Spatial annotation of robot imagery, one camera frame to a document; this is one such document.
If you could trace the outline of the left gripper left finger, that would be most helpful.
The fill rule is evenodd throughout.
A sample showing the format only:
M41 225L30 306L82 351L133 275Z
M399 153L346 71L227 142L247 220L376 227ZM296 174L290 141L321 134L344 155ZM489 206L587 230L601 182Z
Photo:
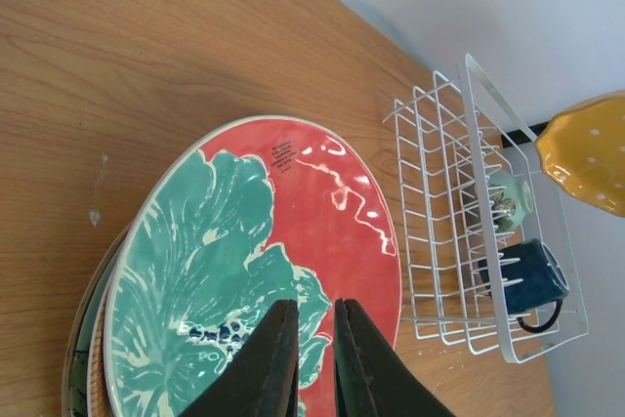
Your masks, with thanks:
M183 414L297 415L298 316L294 300L274 302L224 373Z

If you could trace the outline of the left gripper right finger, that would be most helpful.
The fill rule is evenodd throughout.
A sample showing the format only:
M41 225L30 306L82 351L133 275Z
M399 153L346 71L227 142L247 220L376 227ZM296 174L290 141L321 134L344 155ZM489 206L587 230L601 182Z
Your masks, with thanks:
M402 363L358 301L335 302L334 328L337 415L452 414Z

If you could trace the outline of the dark blue mug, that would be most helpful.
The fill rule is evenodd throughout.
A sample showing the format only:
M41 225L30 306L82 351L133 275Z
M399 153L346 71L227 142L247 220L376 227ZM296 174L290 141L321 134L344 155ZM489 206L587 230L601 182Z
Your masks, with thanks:
M514 316L521 329L539 334L557 321L563 300L570 289L567 279L548 245L538 238L508 246L499 251L499 269L512 281L504 287L507 314ZM544 305L554 304L551 317L541 325L528 325L521 315Z

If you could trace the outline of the green floral small bowl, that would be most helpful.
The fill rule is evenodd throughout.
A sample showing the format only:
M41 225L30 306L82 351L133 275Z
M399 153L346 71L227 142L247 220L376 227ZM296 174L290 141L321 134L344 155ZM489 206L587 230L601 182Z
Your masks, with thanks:
M496 231L515 230L534 208L529 182L498 170L488 177L487 184Z

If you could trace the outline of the yellow polka dot plate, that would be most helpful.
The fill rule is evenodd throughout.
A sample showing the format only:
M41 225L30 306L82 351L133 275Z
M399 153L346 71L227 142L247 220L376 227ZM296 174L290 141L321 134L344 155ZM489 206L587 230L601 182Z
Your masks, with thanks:
M624 92L555 115L534 142L540 168L570 196L624 216Z

